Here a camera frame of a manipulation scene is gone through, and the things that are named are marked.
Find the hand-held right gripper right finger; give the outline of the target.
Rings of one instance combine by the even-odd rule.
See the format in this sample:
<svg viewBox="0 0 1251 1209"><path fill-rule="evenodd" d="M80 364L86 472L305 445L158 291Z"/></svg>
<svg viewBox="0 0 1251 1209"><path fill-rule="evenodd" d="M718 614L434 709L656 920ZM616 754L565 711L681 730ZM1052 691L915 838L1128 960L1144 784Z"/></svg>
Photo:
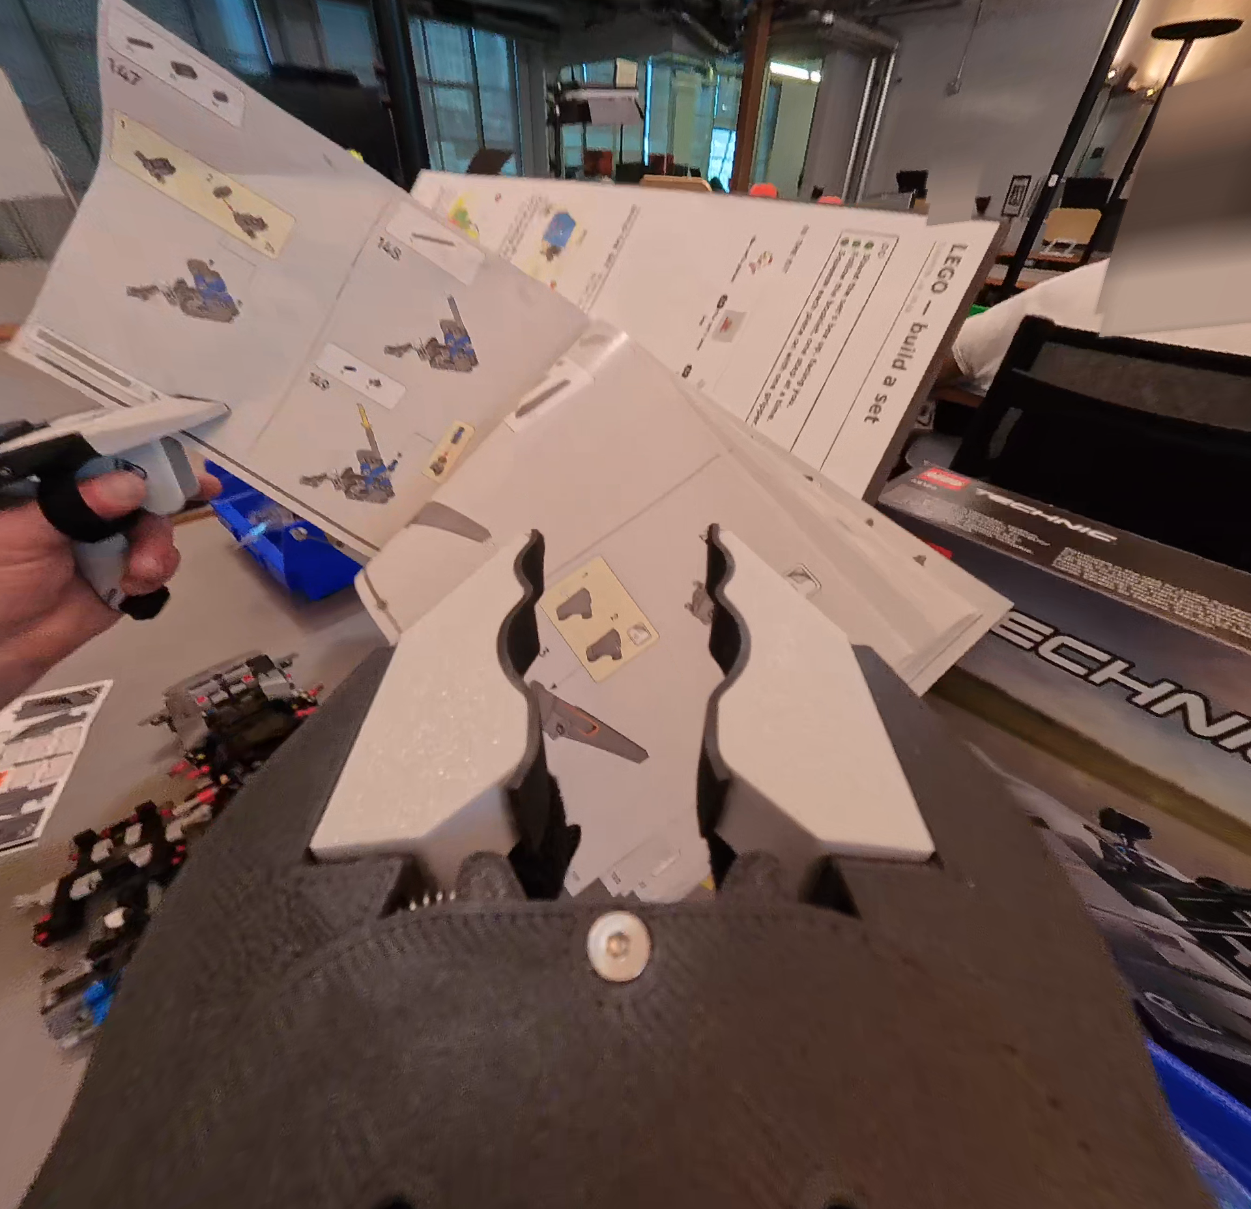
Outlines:
<svg viewBox="0 0 1251 1209"><path fill-rule="evenodd" d="M709 525L711 688L698 829L711 886L758 859L797 898L833 898L845 861L925 866L937 850L866 671L840 627L751 547Z"/></svg>

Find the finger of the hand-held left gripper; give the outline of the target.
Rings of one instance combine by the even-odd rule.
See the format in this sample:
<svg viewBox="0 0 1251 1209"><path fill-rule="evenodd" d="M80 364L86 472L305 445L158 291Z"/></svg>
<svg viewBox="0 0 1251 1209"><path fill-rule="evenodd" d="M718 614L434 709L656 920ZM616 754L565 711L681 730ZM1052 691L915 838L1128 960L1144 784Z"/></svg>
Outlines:
<svg viewBox="0 0 1251 1209"><path fill-rule="evenodd" d="M226 419L217 400L167 399L99 407L56 422L57 459L102 459L145 449L159 440Z"/></svg>

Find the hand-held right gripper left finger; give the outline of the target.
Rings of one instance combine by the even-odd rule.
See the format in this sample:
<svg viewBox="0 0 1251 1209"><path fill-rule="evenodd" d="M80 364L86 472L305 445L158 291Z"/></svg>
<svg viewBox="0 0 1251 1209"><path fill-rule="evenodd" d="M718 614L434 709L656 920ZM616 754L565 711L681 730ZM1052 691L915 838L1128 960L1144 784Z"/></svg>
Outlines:
<svg viewBox="0 0 1251 1209"><path fill-rule="evenodd" d="M398 637L311 836L318 861L407 856L450 895L489 853L527 898L561 895L578 826L525 681L544 550L537 530L514 535Z"/></svg>

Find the lego instruction booklet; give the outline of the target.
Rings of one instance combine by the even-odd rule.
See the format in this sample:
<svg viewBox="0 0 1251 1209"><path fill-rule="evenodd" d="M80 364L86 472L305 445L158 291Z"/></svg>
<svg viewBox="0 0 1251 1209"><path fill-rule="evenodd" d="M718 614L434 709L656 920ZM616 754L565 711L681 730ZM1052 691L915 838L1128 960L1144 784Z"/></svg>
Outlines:
<svg viewBox="0 0 1251 1209"><path fill-rule="evenodd" d="M99 163L16 352L102 407L226 403L184 449L362 560L384 669L413 622L540 531L525 681L578 827L561 894L672 901L709 875L709 525L908 705L1003 614L138 9L98 0L96 40Z"/></svg>

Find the lego sub-assembly with blue parts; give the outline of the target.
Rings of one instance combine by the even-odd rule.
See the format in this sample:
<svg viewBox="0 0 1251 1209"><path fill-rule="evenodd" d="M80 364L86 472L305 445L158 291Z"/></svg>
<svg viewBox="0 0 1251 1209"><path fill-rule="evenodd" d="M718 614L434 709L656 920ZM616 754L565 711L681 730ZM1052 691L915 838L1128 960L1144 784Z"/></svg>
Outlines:
<svg viewBox="0 0 1251 1209"><path fill-rule="evenodd" d="M102 969L88 960L43 971L37 1013L59 1051L85 1043L99 1029L121 976L121 969Z"/></svg>

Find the large lego vehicle chassis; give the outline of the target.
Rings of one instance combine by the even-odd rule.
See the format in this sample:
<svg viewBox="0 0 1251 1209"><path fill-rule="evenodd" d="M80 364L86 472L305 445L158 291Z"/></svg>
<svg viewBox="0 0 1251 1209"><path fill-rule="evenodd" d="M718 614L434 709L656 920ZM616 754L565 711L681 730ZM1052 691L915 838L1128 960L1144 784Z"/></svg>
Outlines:
<svg viewBox="0 0 1251 1209"><path fill-rule="evenodd" d="M40 911L36 947L73 950L49 969L88 960L125 970L184 869L191 842L318 711L321 688L298 686L289 673L292 659L249 652L164 691L162 707L145 725L165 728L178 741L181 760L168 773L172 797L138 803L122 819L75 835L67 871L20 901Z"/></svg>

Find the dark printed lego box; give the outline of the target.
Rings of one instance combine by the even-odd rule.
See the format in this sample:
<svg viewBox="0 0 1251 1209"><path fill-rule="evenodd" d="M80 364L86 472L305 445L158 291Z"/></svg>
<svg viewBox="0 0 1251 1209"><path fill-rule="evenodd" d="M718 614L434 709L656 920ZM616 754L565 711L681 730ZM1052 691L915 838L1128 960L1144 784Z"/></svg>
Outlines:
<svg viewBox="0 0 1251 1209"><path fill-rule="evenodd" d="M1248 827L1248 576L944 466L894 481L879 508L1009 600L961 669L1009 715L1124 774ZM1128 977L1148 1036L1248 1105L1248 879L1192 876L1127 810L1030 813Z"/></svg>

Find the person's left hand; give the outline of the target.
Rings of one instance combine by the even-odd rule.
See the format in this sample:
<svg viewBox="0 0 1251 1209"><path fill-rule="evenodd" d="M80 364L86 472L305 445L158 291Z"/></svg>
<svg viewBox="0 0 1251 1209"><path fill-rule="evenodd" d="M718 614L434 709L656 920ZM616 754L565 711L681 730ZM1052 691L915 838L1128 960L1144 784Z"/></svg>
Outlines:
<svg viewBox="0 0 1251 1209"><path fill-rule="evenodd" d="M128 532L119 587L148 594L174 577L180 554L167 518L145 512ZM1 512L1 704L119 620L77 574L70 540L34 502Z"/></svg>

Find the clear plastic parts bags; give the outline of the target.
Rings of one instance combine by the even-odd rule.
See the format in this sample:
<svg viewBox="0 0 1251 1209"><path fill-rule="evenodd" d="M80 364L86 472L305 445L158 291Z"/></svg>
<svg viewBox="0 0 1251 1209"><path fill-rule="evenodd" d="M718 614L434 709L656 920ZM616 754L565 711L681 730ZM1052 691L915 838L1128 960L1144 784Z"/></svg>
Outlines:
<svg viewBox="0 0 1251 1209"><path fill-rule="evenodd" d="M236 547L247 551L259 551L262 541L280 547L308 537L303 518L267 498L252 504L230 504L223 512L223 521Z"/></svg>

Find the blue plastic bin with tag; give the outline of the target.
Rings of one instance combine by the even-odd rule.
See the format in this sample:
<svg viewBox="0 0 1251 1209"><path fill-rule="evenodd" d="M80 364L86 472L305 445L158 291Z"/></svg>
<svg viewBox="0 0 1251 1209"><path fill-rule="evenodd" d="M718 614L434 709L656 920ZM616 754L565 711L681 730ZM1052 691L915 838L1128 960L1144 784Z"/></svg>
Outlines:
<svg viewBox="0 0 1251 1209"><path fill-rule="evenodd" d="M221 485L220 495L211 498L210 506L223 528L227 528L223 512L230 504L252 504L260 498L273 501L211 460L206 462L206 472ZM250 555L285 591L308 601L319 601L350 587L361 566L342 553L321 528L305 518L303 521L308 537L302 541L288 541L280 547L262 541L259 551L236 548Z"/></svg>

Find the printed marker sheet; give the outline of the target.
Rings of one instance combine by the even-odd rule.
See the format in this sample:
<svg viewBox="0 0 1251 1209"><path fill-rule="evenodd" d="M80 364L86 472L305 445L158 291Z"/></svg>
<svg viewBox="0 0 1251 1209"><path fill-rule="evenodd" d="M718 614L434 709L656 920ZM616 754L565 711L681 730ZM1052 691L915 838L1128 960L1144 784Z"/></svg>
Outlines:
<svg viewBox="0 0 1251 1209"><path fill-rule="evenodd" d="M1 855L39 842L111 679L44 689L1 711Z"/></svg>

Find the black vertical pole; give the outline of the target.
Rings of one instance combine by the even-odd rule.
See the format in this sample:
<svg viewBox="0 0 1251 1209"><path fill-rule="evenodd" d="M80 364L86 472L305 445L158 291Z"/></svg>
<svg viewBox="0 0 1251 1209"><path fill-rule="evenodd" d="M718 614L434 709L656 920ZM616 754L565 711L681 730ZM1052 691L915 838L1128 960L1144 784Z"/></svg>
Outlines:
<svg viewBox="0 0 1251 1209"><path fill-rule="evenodd" d="M370 0L404 187L429 168L426 122L406 0Z"/></svg>
<svg viewBox="0 0 1251 1209"><path fill-rule="evenodd" d="M1065 128L1065 134L1045 174L1045 178L1039 186L1035 203L1029 210L1023 232L1017 239L1016 250L1010 256L1005 278L1000 285L1000 298L1015 295L1017 291L1017 281L1023 270L1025 262L1033 253L1033 247L1042 230L1043 222L1052 207L1055 194L1059 190L1059 186L1062 184L1065 173L1071 164L1072 154L1075 152L1079 139L1085 131L1087 122L1089 121L1089 116L1092 114L1092 108L1097 105L1097 99L1100 96L1100 92L1102 91L1102 85L1105 83L1105 78L1113 68L1113 62L1117 57L1120 43L1134 19L1138 3L1140 0L1120 0L1117 4L1117 10L1105 32L1105 36L1102 37L1102 44L1098 55L1095 56L1095 60L1092 62L1092 68L1087 76L1077 106L1072 111L1072 116Z"/></svg>

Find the light wooden chair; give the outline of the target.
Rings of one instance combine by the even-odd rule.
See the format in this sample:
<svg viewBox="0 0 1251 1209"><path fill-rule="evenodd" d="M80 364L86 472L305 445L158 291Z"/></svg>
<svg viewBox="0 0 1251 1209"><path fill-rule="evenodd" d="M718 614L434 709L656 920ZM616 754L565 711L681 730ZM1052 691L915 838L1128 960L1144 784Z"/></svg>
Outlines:
<svg viewBox="0 0 1251 1209"><path fill-rule="evenodd" d="M1038 255L1048 258L1077 258L1092 240L1102 209L1100 207L1055 207L1043 222L1038 242Z"/></svg>

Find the black floor lamp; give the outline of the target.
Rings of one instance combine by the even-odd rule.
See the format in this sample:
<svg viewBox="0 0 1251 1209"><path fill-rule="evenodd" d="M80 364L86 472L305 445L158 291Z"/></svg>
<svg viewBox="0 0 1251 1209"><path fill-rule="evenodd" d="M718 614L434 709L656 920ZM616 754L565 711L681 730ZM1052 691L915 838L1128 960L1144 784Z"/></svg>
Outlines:
<svg viewBox="0 0 1251 1209"><path fill-rule="evenodd" d="M1148 114L1110 193L1108 204L1113 210L1123 209L1124 194L1134 174L1134 170L1138 165L1154 122L1159 118L1164 98L1169 89L1179 79L1180 70L1183 69L1184 62L1189 59L1189 53L1193 44L1196 42L1212 40L1232 34L1236 30L1242 29L1242 24L1244 20L1238 17L1203 17L1161 24L1151 30L1150 36L1153 40L1164 43L1179 43L1179 52L1172 66L1169 68L1169 72L1161 82L1160 89L1156 92L1151 101Z"/></svg>

